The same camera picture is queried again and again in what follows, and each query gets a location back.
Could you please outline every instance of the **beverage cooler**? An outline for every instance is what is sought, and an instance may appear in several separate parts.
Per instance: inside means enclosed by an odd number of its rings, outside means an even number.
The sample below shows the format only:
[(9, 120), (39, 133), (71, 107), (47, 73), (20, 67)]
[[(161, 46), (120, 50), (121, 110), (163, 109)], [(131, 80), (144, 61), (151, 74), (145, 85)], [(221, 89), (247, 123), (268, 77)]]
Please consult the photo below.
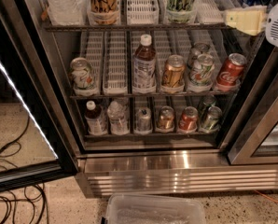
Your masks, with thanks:
[[(86, 197), (278, 189), (278, 47), (223, 18), (249, 4), (195, 0), (177, 23), (172, 0), (74, 1), (56, 12), (58, 0), (0, 0), (0, 77), (13, 94), (0, 115), (29, 117), (39, 132), (29, 143), (41, 141), (21, 158), (32, 161), (0, 165), (0, 191), (69, 175)], [(156, 54), (144, 60), (153, 80), (138, 75), (142, 35)], [(196, 63), (210, 64), (206, 85), (194, 83)]]

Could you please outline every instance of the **refrigerator door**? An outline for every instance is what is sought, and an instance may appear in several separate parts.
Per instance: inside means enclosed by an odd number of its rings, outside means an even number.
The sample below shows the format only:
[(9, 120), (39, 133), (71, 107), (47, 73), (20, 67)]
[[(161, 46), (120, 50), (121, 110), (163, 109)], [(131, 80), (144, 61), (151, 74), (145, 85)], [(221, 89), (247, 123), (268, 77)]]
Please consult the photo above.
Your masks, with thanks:
[(229, 152), (231, 164), (278, 163), (278, 74)]
[(1, 3), (0, 192), (77, 172), (69, 145), (75, 140), (64, 131), (68, 124), (57, 91), (50, 88), (52, 79), (40, 64), (21, 17), (13, 22)]

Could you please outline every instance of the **led light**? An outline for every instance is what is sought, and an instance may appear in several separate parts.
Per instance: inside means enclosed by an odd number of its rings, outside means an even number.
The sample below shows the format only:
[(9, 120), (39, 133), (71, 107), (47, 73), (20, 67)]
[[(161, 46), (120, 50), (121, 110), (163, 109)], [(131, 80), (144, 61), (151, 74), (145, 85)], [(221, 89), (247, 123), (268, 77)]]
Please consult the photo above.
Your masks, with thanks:
[(11, 78), (9, 77), (7, 70), (5, 69), (5, 67), (2, 65), (2, 63), (0, 62), (0, 70), (1, 72), (4, 74), (5, 78), (7, 79), (8, 84), (10, 85), (10, 87), (13, 89), (13, 91), (16, 93), (17, 97), (19, 98), (19, 100), (21, 101), (23, 107), (25, 108), (25, 110), (27, 111), (27, 113), (29, 114), (29, 117), (31, 118), (31, 120), (34, 122), (35, 127), (38, 129), (39, 133), (42, 135), (42, 137), (44, 138), (44, 140), (46, 141), (47, 145), (49, 146), (49, 149), (52, 151), (55, 159), (58, 159), (57, 154), (55, 153), (55, 151), (53, 150), (51, 144), (49, 143), (49, 140), (46, 138), (45, 134), (42, 132), (41, 128), (39, 127), (39, 125), (37, 124), (35, 117), (32, 115), (32, 113), (30, 112), (27, 104), (23, 101), (20, 93), (18, 92), (18, 90), (16, 89), (16, 86), (14, 84), (14, 82), (11, 80)]

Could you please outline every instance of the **speckled floor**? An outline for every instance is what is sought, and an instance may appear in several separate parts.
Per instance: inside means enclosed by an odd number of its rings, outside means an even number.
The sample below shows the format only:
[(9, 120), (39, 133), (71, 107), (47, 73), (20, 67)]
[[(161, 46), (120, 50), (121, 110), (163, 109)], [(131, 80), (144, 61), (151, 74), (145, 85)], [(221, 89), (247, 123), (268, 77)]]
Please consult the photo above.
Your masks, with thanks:
[[(14, 191), (22, 197), (23, 189)], [(49, 204), (49, 223), (55, 224), (98, 224), (105, 214), (107, 202), (99, 199), (86, 199), (73, 177), (46, 184)], [(269, 194), (278, 199), (278, 191)], [(253, 191), (229, 193), (203, 193), (183, 196), (198, 200), (205, 211), (207, 224), (237, 223), (264, 224), (278, 223), (278, 204), (273, 203)], [(37, 205), (36, 217), (41, 203)], [(29, 223), (32, 207), (20, 203), (15, 223)], [(6, 212), (6, 206), (0, 203), (0, 220)], [(46, 214), (40, 223), (47, 223)]]

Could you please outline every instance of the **black cable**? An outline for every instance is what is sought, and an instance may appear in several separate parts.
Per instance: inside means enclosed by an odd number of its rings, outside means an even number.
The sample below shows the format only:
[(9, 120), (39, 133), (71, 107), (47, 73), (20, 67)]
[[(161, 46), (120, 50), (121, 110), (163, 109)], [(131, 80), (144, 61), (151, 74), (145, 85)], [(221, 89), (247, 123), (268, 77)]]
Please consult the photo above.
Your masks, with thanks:
[[(11, 157), (14, 156), (15, 154), (19, 153), (21, 150), (21, 143), (19, 143), (18, 141), (22, 138), (22, 136), (26, 133), (28, 126), (29, 126), (29, 117), (27, 119), (27, 123), (26, 123), (26, 127), (24, 128), (23, 132), (13, 141), (8, 142), (7, 144), (5, 144), (4, 146), (2, 146), (0, 148), (0, 162), (5, 162), (13, 167), (18, 167), (16, 164), (12, 163), (11, 161), (2, 159), (2, 158), (7, 158), (7, 157)], [(2, 155), (4, 151), (6, 151), (8, 148), (12, 147), (12, 146), (18, 146), (18, 149), (15, 150), (13, 153), (11, 154), (7, 154), (7, 155)], [(0, 169), (3, 170), (7, 170), (7, 168), (0, 164)], [(34, 198), (30, 198), (27, 195), (27, 189), (28, 187), (24, 188), (24, 197), (25, 199), (18, 199), (16, 197), (16, 195), (11, 192), (8, 191), (8, 193), (10, 193), (12, 195), (12, 199), (9, 199), (7, 197), (4, 197), (2, 195), (0, 195), (0, 203), (5, 203), (7, 206), (7, 210), (5, 213), (5, 216), (3, 217), (3, 219), (1, 220), (1, 224), (5, 223), (8, 218), (11, 215), (11, 211), (13, 209), (13, 215), (12, 215), (12, 223), (15, 223), (15, 218), (16, 218), (16, 211), (17, 211), (17, 204), (19, 202), (26, 202), (29, 203), (32, 207), (33, 207), (33, 215), (32, 215), (32, 219), (30, 221), (30, 224), (33, 223), (33, 221), (35, 220), (35, 210), (36, 210), (36, 206), (35, 203), (39, 202), (40, 200), (42, 200), (42, 207), (40, 209), (40, 213), (39, 213), (39, 217), (37, 219), (37, 221), (35, 222), (36, 224), (39, 223), (44, 215), (45, 210), (47, 211), (47, 223), (49, 223), (49, 209), (48, 209), (48, 201), (47, 201), (47, 197), (46, 197), (46, 193), (45, 193), (45, 185), (43, 184), (43, 188), (41, 188), (39, 185), (34, 185), (32, 186), (33, 188), (37, 189), (39, 191), (38, 196), (34, 197)]]

